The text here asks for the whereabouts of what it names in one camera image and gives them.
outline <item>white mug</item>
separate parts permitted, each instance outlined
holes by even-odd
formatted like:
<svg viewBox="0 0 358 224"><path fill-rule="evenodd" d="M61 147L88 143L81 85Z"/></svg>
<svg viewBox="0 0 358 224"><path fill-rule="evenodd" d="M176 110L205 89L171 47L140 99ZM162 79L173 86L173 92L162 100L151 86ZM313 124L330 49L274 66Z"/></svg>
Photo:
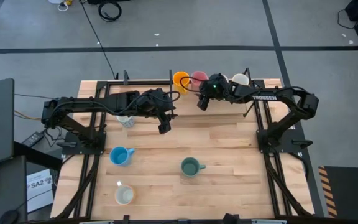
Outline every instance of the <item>white mug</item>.
<svg viewBox="0 0 358 224"><path fill-rule="evenodd" d="M131 128L135 125L135 119L133 116L116 116L116 118L126 128Z"/></svg>
<svg viewBox="0 0 358 224"><path fill-rule="evenodd" d="M248 85L249 84L249 78L248 76L244 74L235 74L233 76L233 82L238 83L240 85Z"/></svg>
<svg viewBox="0 0 358 224"><path fill-rule="evenodd" d="M116 202L120 205L127 205L135 198L135 191L128 185L120 185L115 194Z"/></svg>

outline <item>wooden table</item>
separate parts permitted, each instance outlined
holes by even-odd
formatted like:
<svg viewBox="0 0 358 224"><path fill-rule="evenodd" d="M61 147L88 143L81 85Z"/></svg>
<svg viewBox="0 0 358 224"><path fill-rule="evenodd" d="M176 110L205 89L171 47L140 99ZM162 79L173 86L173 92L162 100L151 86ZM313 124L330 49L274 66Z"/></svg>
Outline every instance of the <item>wooden table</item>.
<svg viewBox="0 0 358 224"><path fill-rule="evenodd" d="M279 79L264 81L267 88L281 86ZM96 82L82 81L78 97L94 96ZM131 90L142 93L158 87L112 86L111 93ZM175 114L179 116L171 121L172 130L163 135L158 133L157 119L136 117L135 126L127 129L115 116L107 115L108 136L99 163L92 220L122 220L123 215L130 215L132 220L222 219L225 213L239 214L240 218L274 217L264 159L255 134L255 112L251 110L247 117L242 116L250 103L230 105L211 101L207 111L201 111L197 101L195 95L182 95L174 102ZM281 102L269 105L273 121L288 113ZM74 118L88 126L90 116L82 113ZM111 163L109 153L114 146L136 149L130 166ZM180 163L186 157L197 158L206 169L194 178L181 175ZM281 154L281 160L288 188L313 213L301 161L288 154ZM62 167L51 217L58 215L76 192L82 162L83 156L79 155ZM115 201L117 181L135 189L137 197L130 205L120 206ZM276 189L283 213L281 193L277 186ZM87 199L85 192L81 215L85 214Z"/></svg>

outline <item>orange mug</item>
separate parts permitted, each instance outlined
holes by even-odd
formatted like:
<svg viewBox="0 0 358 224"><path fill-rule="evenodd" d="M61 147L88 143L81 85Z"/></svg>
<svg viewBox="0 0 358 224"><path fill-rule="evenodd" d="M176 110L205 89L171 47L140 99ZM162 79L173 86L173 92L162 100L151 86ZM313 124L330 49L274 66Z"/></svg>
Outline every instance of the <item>orange mug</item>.
<svg viewBox="0 0 358 224"><path fill-rule="evenodd" d="M186 88L189 85L190 78L186 72L176 72L173 75L173 87L181 94L187 94Z"/></svg>

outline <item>concrete floor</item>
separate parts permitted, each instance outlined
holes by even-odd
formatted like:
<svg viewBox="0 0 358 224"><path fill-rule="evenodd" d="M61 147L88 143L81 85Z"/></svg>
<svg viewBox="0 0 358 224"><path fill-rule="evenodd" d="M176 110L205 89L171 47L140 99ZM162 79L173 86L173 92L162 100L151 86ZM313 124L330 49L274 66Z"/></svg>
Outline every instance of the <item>concrete floor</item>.
<svg viewBox="0 0 358 224"><path fill-rule="evenodd" d="M344 48L284 51L280 62L274 51L280 48L273 45L265 13L266 2L273 19L270 25L275 26L281 46ZM336 24L336 13L348 2L132 0L120 2L122 17L113 23L102 21L96 6L86 4L85 8L105 47L223 46L223 50L205 51L108 52L114 71L126 69L131 79L167 78L169 69L232 75L246 67L254 78L282 78L286 74L280 64L286 66L292 85L320 98L316 117L302 123L306 138L314 141L309 152L316 175L319 165L358 167L358 50L345 48L358 46L358 38L353 30ZM16 93L76 96L81 80L113 78L103 54L89 53L99 44L78 1L67 12L57 11L47 0L0 0L0 5L0 49L80 49L76 53L0 54L0 79L14 78ZM352 25L346 14L341 14L341 21ZM230 45L272 48L224 50ZM39 117L42 104L36 98L16 97L15 109ZM40 130L38 122L15 118L16 141ZM50 150L45 142L38 148ZM49 211L43 212L47 217ZM30 216L40 217L40 213Z"/></svg>

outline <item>blue mug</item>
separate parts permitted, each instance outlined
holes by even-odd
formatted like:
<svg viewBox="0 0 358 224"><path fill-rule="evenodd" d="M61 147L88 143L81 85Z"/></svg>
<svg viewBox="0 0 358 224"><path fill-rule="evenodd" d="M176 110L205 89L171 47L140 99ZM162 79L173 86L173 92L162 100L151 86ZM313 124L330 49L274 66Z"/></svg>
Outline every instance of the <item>blue mug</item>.
<svg viewBox="0 0 358 224"><path fill-rule="evenodd" d="M135 149L126 149L122 146L114 147L110 152L110 160L114 165L128 166Z"/></svg>

